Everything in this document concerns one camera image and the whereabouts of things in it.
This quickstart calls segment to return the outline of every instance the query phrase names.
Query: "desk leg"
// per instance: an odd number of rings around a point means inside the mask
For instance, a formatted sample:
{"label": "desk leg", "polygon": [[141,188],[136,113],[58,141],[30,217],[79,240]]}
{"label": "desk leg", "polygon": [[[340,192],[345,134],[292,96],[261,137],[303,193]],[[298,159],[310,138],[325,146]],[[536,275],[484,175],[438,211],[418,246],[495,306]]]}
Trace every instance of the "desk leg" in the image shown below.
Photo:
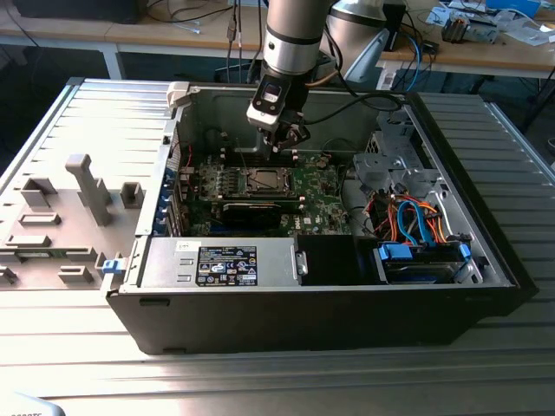
{"label": "desk leg", "polygon": [[104,55],[104,62],[106,63],[110,79],[124,80],[125,69],[123,68],[123,62],[121,61],[121,56],[116,46],[114,44],[109,44],[107,47],[103,48],[101,52]]}
{"label": "desk leg", "polygon": [[380,73],[380,78],[378,79],[375,89],[391,89],[397,71],[401,69],[401,66],[402,61],[385,61],[382,65],[382,72]]}

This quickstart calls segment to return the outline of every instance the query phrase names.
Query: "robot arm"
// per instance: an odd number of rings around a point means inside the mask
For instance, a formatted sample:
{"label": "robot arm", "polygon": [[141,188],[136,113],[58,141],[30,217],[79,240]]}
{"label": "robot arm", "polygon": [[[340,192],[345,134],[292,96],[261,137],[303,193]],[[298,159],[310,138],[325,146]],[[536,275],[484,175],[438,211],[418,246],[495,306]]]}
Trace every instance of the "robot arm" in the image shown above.
{"label": "robot arm", "polygon": [[247,110],[247,119],[264,134],[264,141],[274,153],[310,138],[301,111],[331,3],[330,0],[270,2],[263,76]]}

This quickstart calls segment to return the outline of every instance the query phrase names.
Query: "blue cable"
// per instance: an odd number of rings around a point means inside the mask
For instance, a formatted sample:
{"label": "blue cable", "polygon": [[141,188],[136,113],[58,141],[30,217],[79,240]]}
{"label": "blue cable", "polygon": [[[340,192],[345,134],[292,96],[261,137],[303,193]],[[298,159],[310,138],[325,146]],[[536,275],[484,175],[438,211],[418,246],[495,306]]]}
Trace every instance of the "blue cable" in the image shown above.
{"label": "blue cable", "polygon": [[418,218],[418,228],[420,229],[422,240],[424,240],[425,243],[428,243],[431,247],[434,247],[435,241],[432,239],[432,236],[426,228],[424,212],[422,212],[421,207],[413,201],[404,201],[399,205],[399,211],[397,211],[397,224],[399,225],[399,231],[407,238],[408,241],[412,243],[412,245],[418,245],[416,239],[405,231],[405,224],[402,222],[402,214],[405,211],[405,208],[409,205],[412,205],[415,208],[416,217]]}
{"label": "blue cable", "polygon": [[420,72],[420,64],[422,62],[422,55],[420,52],[420,48],[418,48],[418,43],[416,43],[416,40],[409,35],[406,35],[406,37],[409,39],[409,41],[412,42],[413,46],[415,47],[416,50],[416,72],[415,72],[415,76],[413,77],[412,82],[410,83],[410,85],[407,88],[407,91],[410,91],[410,89],[415,85],[416,82],[416,78],[418,78],[418,73]]}

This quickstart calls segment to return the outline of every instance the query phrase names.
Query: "warning label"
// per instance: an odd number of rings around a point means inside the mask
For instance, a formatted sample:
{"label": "warning label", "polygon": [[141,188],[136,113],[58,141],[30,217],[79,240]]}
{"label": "warning label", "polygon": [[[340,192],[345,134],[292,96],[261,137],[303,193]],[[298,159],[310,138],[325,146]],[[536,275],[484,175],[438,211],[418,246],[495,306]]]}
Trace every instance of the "warning label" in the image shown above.
{"label": "warning label", "polygon": [[256,286],[258,284],[257,248],[200,247],[197,285]]}

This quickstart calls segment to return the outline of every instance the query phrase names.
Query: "green circuit board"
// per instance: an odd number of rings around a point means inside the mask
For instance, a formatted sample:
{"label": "green circuit board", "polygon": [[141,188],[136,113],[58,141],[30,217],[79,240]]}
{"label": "green circuit board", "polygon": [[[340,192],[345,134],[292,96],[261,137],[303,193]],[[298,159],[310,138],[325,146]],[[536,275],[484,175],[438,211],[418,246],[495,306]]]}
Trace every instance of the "green circuit board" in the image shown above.
{"label": "green circuit board", "polygon": [[[186,201],[192,236],[288,237],[296,234],[350,234],[337,193],[337,171],[320,156],[299,159],[294,167],[225,167],[200,164],[199,192]],[[286,211],[277,228],[229,231],[221,221],[225,204],[277,205]]]}

